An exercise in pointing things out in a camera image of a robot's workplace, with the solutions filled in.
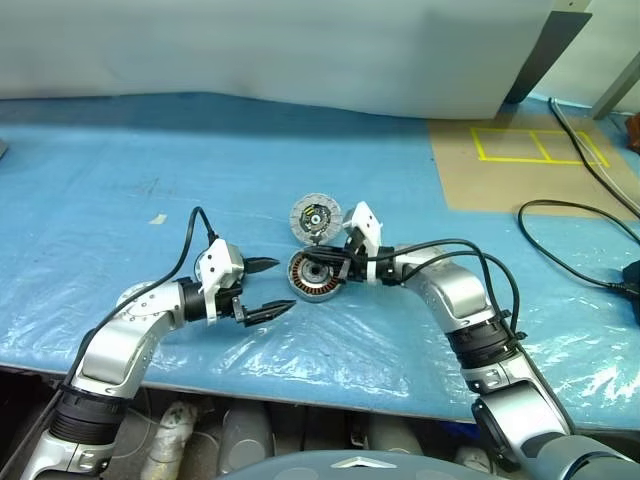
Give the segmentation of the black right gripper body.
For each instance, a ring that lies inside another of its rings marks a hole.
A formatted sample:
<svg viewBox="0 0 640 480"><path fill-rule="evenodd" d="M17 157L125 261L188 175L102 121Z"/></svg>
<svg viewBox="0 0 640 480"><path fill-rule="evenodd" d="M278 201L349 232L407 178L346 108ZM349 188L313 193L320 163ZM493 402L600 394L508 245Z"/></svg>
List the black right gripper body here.
<svg viewBox="0 0 640 480"><path fill-rule="evenodd" d="M352 228L347 234L344 248L351 260L348 278L352 281L364 282L367 279L368 252L365 240L364 233L358 227Z"/></svg>

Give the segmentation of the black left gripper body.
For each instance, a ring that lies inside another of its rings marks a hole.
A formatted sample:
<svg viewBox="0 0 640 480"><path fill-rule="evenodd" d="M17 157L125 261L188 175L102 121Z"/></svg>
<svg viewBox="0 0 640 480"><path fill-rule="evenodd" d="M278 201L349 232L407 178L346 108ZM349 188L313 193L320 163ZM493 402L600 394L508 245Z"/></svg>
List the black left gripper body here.
<svg viewBox="0 0 640 480"><path fill-rule="evenodd" d="M231 317L235 321L245 321L246 308L240 300L242 293L243 288L239 281L229 287L221 287L216 293L216 314L219 317Z"/></svg>

